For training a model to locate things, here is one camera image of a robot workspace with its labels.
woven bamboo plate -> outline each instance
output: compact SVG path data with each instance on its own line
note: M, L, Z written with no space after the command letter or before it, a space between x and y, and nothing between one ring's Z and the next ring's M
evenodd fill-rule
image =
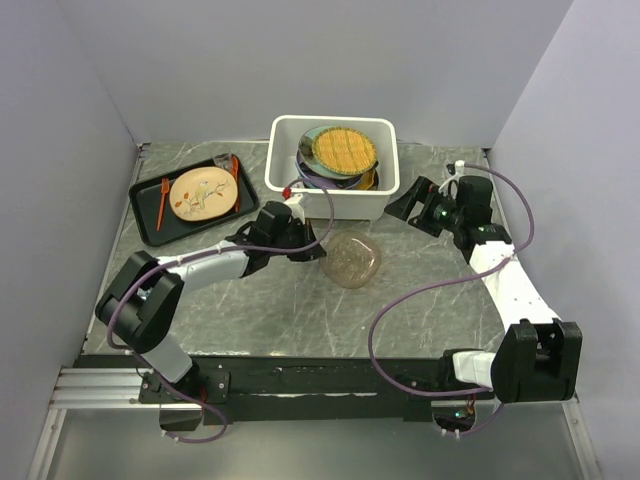
M353 128L330 127L314 139L313 156L323 167L341 175L359 175L376 163L376 147Z

gray wall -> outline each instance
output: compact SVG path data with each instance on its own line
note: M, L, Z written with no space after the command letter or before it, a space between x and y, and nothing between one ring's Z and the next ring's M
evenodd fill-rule
M22 478L78 353L136 148L54 0L0 15L0 470Z
M59 0L136 141L379 116L491 146L571 0Z
M491 154L531 200L525 266L583 329L583 413L606 478L625 480L640 478L638 18L637 0L576 0ZM505 203L522 239L526 218Z

purple cable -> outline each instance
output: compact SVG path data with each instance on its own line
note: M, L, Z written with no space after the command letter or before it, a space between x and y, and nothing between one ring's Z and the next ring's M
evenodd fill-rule
M527 248L531 244L531 242L533 241L533 236L535 234L535 222L534 222L534 219L533 219L533 211L531 210L529 202L525 198L525 196L522 193L522 191L518 188L518 186L515 183L513 183L507 177L505 177L501 173L498 173L498 172L496 172L496 171L494 171L494 170L492 170L492 169L490 169L488 167L482 167L482 166L479 166L479 165L466 165L466 167L467 168L473 168L473 169L476 169L476 170L482 170L483 172L487 172L487 173L490 173L491 175L495 175L496 177L498 177L501 180L503 180L504 182L506 182L516 192L518 197L520 197L520 200L522 201L522 204L524 205L524 208L527 211L527 216L529 218L529 236L528 236L527 240L522 245L516 246L514 248L514 254L518 253L518 252L521 252L522 250ZM393 379L380 366L380 363L378 362L378 359L376 358L375 353L373 351L373 335L375 333L376 326L378 325L378 323L380 322L382 317L389 310L391 310L396 305L399 305L400 303L404 302L405 300L413 297L414 295L417 295L418 293L426 292L428 290L433 290L434 288L446 287L448 285L457 285L457 284L460 284L460 283L466 283L466 282L471 282L471 281L474 281L474 280L480 280L481 278L484 278L484 277L487 277L489 275L492 275L493 273L496 273L498 270L500 270L502 267L504 267L510 260L511 260L510 258L505 258L500 263L498 263L495 267L490 268L489 270L487 270L485 272L476 273L476 274L473 274L473 275L469 275L469 276L462 277L462 278L456 278L456 279L453 279L453 280L444 280L442 282L437 282L437 283L433 283L431 285L422 286L420 288L417 288L417 289L415 289L415 290L413 290L413 291L411 291L409 293L406 293L405 295L397 298L396 300L392 301L389 305L384 307L382 310L380 310L380 312L378 312L376 317L373 319L373 322L371 323L371 327L369 329L369 337L368 337L368 341L367 341L367 346L369 348L369 358L371 359L371 363L373 364L373 367L376 369L376 371L382 376L382 378L384 378L391 385L393 385L394 387L402 390L403 392L410 393L412 395L418 395L420 397L450 397L450 396L454 396L454 395L471 395L471 394L474 394L474 393L488 392L490 389L488 389L486 387L470 388L470 389L466 389L466 390L453 390L453 391L449 391L449 392L425 392L423 390L416 390L414 388L407 387L407 386L397 382L395 379ZM492 418L495 415L497 415L500 411L501 411L501 408L497 409L493 413L492 417L490 417L490 420L492 421Z
M292 181L291 183L289 183L285 187L285 190L288 189L288 188L291 188L292 185L295 185L298 182L302 182L302 179L298 178L298 179ZM281 254L285 254L286 255L286 254L292 254L292 253L301 253L301 252L304 252L306 250L314 248L316 245L319 245L320 242L322 242L327 237L327 235L329 234L329 231L331 230L331 227L333 227L333 222L335 220L335 211L334 211L333 200L331 199L331 195L329 195L329 192L327 191L326 188L321 187L321 186L318 186L318 188L320 188L322 190L322 193L325 194L325 196L327 197L327 201L329 202L329 225L327 226L327 230L322 234L322 236L320 238L318 238L317 240L315 240L314 242L311 242L309 245L306 245L306 246L300 247L300 248L290 248L290 249L289 248L259 247L259 246L254 246L254 245L236 245L236 246L233 246L233 247L225 247L225 248L221 248L221 249L211 249L211 250L205 250L205 251L201 251L201 252L192 253L190 255L184 255L182 257L181 262L183 262L183 263L184 262L191 262L191 261L194 261L194 260L201 260L203 258L214 256L214 255L220 255L220 254L226 253L226 252L237 252L237 251L241 251L241 250L242 251L268 252L268 253L281 253ZM147 280L149 280L151 277L153 277L155 274L157 274L158 272L160 272L162 270L173 268L173 267L175 267L177 265L178 265L178 261L177 260L172 260L172 261L164 263L162 265L157 265L157 266L153 267L147 273L142 275L142 277L140 277L136 282L134 282L129 287L129 289L125 292L125 294L122 296L122 299L120 300L120 302L118 303L118 305L114 309L113 314L111 315L111 318L109 319L109 323L107 325L107 344L109 344L109 346L111 348L116 349L116 350L128 350L129 349L129 347L127 345L120 345L118 343L115 343L115 341L113 339L116 322L117 322L118 318L120 317L120 314L122 313L122 309L124 308L126 303L138 291L138 289ZM149 363L141 355L139 355L139 354L137 354L135 352L133 352L133 355L134 355L134 357L136 359L138 359L144 365L150 366ZM155 372L155 373L158 375L158 378L160 379L160 383L162 383L162 385L170 393L172 393L173 395L176 395L177 397L181 398L182 400L184 400L186 402L195 403L197 405L200 405L202 408L206 408L211 413L217 415L220 418L220 420L222 420L222 428L220 429L220 431L218 433L216 433L215 435L213 435L211 437L192 439L192 438L180 437L180 436L175 435L175 434L170 433L170 432L167 432L167 436L169 436L170 438L173 438L173 439L177 439L177 441L182 442L182 443L207 443L207 442L212 442L213 440L217 440L222 435L224 435L224 432L227 430L227 427L229 425L229 421L228 421L227 417L224 415L224 413L221 410L217 409L213 405L207 404L205 402L201 402L200 400L197 400L197 399L195 399L193 397L190 397L188 395L185 395L184 393L179 392L160 373L158 373L158 372Z

